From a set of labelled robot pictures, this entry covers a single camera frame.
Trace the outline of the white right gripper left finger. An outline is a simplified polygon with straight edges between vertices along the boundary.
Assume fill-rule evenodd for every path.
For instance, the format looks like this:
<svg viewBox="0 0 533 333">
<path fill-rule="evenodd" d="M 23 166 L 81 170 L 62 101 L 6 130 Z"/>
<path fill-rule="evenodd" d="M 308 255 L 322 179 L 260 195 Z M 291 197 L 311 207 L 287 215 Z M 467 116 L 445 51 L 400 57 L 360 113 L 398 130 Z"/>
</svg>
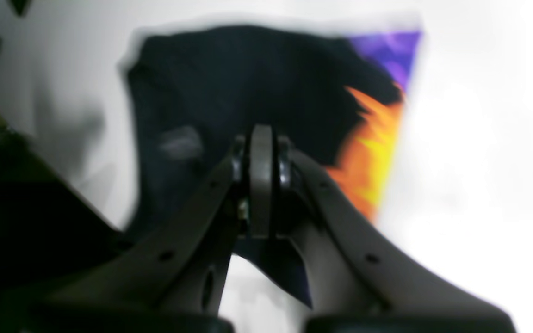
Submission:
<svg viewBox="0 0 533 333">
<path fill-rule="evenodd" d="M 45 320 L 215 318 L 239 237 L 264 235 L 264 127 L 237 137 L 166 225 L 37 306 Z"/>
</svg>

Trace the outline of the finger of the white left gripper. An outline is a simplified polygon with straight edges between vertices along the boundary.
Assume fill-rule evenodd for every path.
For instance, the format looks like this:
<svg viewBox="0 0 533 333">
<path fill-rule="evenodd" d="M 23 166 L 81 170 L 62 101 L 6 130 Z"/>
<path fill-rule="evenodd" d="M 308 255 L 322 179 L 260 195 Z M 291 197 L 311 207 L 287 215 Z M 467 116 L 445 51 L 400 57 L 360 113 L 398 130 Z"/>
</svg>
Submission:
<svg viewBox="0 0 533 333">
<path fill-rule="evenodd" d="M 0 116 L 32 139 L 63 136 L 53 93 L 62 24 L 61 0 L 0 0 Z"/>
</svg>

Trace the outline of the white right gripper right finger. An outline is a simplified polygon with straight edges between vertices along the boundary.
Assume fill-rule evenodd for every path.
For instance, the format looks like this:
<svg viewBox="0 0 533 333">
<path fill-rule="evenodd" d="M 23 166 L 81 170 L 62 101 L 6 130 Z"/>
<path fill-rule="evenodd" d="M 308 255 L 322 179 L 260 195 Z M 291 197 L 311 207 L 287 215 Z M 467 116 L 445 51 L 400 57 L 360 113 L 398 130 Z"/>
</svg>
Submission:
<svg viewBox="0 0 533 333">
<path fill-rule="evenodd" d="M 509 322 L 442 280 L 357 212 L 326 171 L 264 127 L 264 235 L 293 244 L 313 322 Z"/>
</svg>

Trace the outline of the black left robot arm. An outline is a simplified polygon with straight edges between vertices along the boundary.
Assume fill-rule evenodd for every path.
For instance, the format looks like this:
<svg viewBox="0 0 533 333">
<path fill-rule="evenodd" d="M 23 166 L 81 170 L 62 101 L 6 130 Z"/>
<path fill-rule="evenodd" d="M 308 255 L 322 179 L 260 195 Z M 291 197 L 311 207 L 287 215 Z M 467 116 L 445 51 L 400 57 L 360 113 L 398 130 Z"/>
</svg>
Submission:
<svg viewBox="0 0 533 333">
<path fill-rule="evenodd" d="M 0 0 L 0 299 L 99 263 L 132 195 L 108 0 Z M 127 153 L 116 153 L 126 143 Z"/>
</svg>

